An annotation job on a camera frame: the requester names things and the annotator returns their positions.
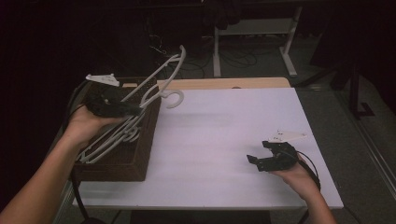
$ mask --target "white tag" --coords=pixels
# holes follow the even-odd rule
[[[270,143],[284,143],[291,140],[300,139],[307,137],[306,133],[294,133],[287,131],[278,130],[272,137],[268,139]]]
[[[103,76],[87,75],[85,78],[87,78],[90,81],[100,82],[100,83],[104,83],[104,84],[116,86],[116,87],[118,87],[120,85],[120,83],[114,78],[114,74],[103,75]]]

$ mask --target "white tabletop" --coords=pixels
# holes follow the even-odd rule
[[[183,91],[163,99],[144,182],[82,182],[88,207],[124,209],[285,209],[305,202],[279,177],[259,172],[247,154],[277,130],[306,133],[291,141],[315,163],[330,208],[343,203],[320,154],[295,89]]]

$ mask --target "black handheld device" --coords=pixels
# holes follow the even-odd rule
[[[96,116],[102,118],[123,118],[128,115],[138,116],[142,112],[139,105],[121,101],[120,90],[109,87],[100,93],[87,96],[87,108]]]
[[[262,145],[266,148],[269,148],[274,156],[271,158],[258,159],[257,157],[247,155],[248,161],[257,165],[257,168],[260,172],[289,170],[298,162],[309,173],[311,178],[317,184],[318,189],[320,189],[318,175],[316,175],[304,161],[299,159],[297,154],[298,152],[291,144],[287,142],[270,143],[268,141],[263,141]]]

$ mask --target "gray floor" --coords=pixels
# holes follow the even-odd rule
[[[309,65],[319,37],[297,36],[290,50],[290,57],[298,76],[289,78],[281,60],[278,46],[283,36],[245,36],[224,38],[220,42],[222,77],[287,77],[290,84],[312,77],[321,68]],[[206,40],[210,47],[211,40]],[[210,48],[197,57],[188,57],[179,78],[212,78],[213,65]],[[396,223],[396,201],[385,175],[373,157],[376,148],[387,162],[391,172],[396,173],[396,117],[382,102],[375,87],[361,78],[360,100],[374,110],[374,117],[356,121],[347,110],[348,87],[332,91],[329,75],[315,84],[297,89],[305,114],[317,139],[324,160],[335,181],[346,208],[334,210],[339,223],[389,224]],[[371,144],[363,138],[361,128],[371,137]],[[80,223],[81,214],[68,201],[58,223]],[[90,210],[93,217],[110,223],[118,211]],[[297,223],[304,211],[271,212],[274,224]],[[122,211],[115,223],[129,223],[130,212]]]

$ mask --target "dark wooden box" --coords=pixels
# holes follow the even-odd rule
[[[145,77],[117,78],[118,81],[123,83],[136,83],[136,86],[140,85],[145,79]],[[150,80],[127,102],[139,104],[144,93],[155,85],[156,82],[155,78]],[[87,87],[86,94],[92,91],[98,91],[98,86],[102,85],[95,82],[91,82],[90,84],[91,86]],[[121,94],[126,96],[127,93],[131,92],[134,88],[135,87],[122,88]],[[156,92],[158,92],[158,88],[152,91],[150,96]],[[134,142],[120,143],[94,164],[85,164],[76,161],[74,170],[77,182],[145,180],[160,105],[161,97],[148,106],[145,116],[138,125],[141,128],[139,137]]]

